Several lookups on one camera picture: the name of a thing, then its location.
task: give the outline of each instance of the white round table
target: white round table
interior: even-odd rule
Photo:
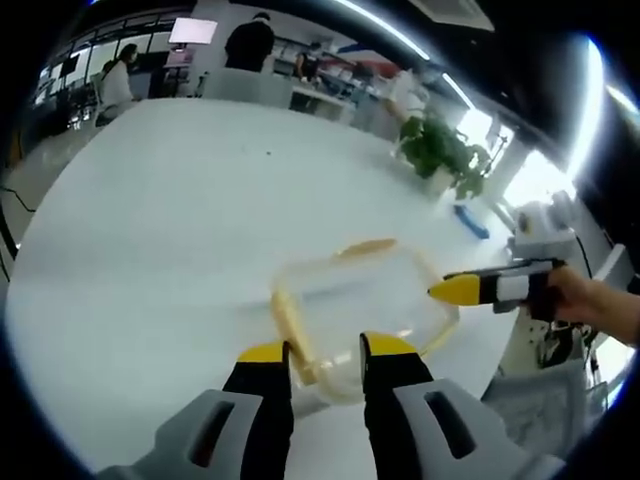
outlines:
[[[391,144],[326,120],[208,100],[144,102],[62,173],[22,240],[6,321],[24,379],[91,470],[130,464],[237,355],[276,336],[283,265],[397,238],[441,273],[504,264],[507,229],[475,238],[431,205]],[[427,358],[480,397],[516,314],[465,309]],[[288,479],[375,478],[363,406],[296,423]]]

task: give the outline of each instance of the white chair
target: white chair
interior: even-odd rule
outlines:
[[[292,96],[293,85],[287,79],[223,68],[209,75],[202,98],[288,109]]]
[[[395,142],[400,136],[400,125],[382,102],[382,99],[374,100],[367,95],[358,105],[351,125],[376,137]]]

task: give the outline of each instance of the person in white shirt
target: person in white shirt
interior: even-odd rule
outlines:
[[[422,59],[411,70],[402,71],[395,76],[389,84],[383,103],[398,126],[411,117],[424,117],[429,102],[426,85],[433,83],[439,76],[440,72]]]
[[[101,116],[113,120],[134,105],[139,99],[129,87],[128,66],[138,57],[137,45],[130,43],[118,55],[118,59],[108,69],[101,82],[100,97],[103,111]]]

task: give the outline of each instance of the plastic container lid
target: plastic container lid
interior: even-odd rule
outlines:
[[[441,280],[418,252],[395,240],[285,268],[274,282],[272,313],[302,383],[317,383],[334,403],[359,402],[365,331],[401,337],[421,355],[437,348],[459,320],[457,307],[426,293]]]

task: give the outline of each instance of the human hand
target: human hand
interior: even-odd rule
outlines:
[[[596,323],[601,312],[597,308],[594,282],[582,277],[570,267],[554,269],[549,274],[548,285],[562,294],[557,305],[556,319],[570,323]]]

